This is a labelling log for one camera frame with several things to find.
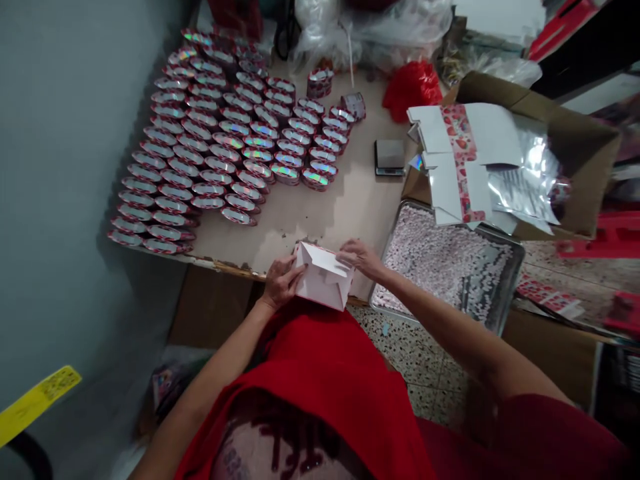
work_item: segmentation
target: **hand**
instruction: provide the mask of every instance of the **hand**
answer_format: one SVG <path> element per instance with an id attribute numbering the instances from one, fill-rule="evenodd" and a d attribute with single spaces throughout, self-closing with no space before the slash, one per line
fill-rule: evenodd
<path id="1" fill-rule="evenodd" d="M 298 282 L 302 278 L 306 265 L 291 269 L 295 255 L 282 257 L 273 261 L 267 272 L 267 286 L 262 300 L 274 311 L 278 310 L 295 296 Z"/>
<path id="2" fill-rule="evenodd" d="M 336 259 L 353 265 L 362 274 L 373 281 L 379 281 L 387 268 L 373 249 L 358 239 L 348 240 L 340 251 L 336 253 Z"/>

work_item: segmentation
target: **yellow label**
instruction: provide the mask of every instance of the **yellow label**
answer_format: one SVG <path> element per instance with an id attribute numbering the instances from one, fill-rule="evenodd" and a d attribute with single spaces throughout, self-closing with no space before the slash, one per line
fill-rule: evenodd
<path id="1" fill-rule="evenodd" d="M 0 413 L 0 448 L 32 424 L 53 402 L 80 383 L 80 380 L 80 374 L 67 365 L 8 406 Z"/>

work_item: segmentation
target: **person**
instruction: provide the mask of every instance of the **person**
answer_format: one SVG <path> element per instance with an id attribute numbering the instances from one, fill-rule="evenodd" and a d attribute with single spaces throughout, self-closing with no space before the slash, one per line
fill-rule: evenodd
<path id="1" fill-rule="evenodd" d="M 514 348 L 384 267 L 359 240 L 337 257 L 394 294 L 486 388 L 498 407 L 491 446 L 417 419 L 402 376 L 348 312 L 294 298 L 306 266 L 291 268 L 290 256 L 273 262 L 264 295 L 182 394 L 131 480 L 623 472 L 626 448 Z"/>

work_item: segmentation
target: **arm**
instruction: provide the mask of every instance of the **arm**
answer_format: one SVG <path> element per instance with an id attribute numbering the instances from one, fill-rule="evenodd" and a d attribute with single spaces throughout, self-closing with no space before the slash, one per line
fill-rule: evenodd
<path id="1" fill-rule="evenodd" d="M 292 255 L 273 262 L 267 273 L 265 294 L 180 396 L 129 480 L 173 478 L 216 398 L 244 372 L 269 319 L 295 295 L 305 266 L 291 269 L 294 259 Z"/>
<path id="2" fill-rule="evenodd" d="M 538 393 L 572 402 L 532 362 L 484 326 L 386 268 L 360 240 L 349 240 L 338 259 L 358 268 L 394 294 L 433 338 L 499 401 Z"/>

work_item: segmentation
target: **red plastic bag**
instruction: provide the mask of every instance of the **red plastic bag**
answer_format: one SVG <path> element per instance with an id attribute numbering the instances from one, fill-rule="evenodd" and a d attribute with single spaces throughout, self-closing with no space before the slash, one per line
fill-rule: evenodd
<path id="1" fill-rule="evenodd" d="M 442 100 L 440 82 L 433 65 L 426 62 L 409 62 L 393 74 L 382 106 L 389 109 L 396 123 L 405 123 L 407 109 L 422 105 L 438 105 Z"/>

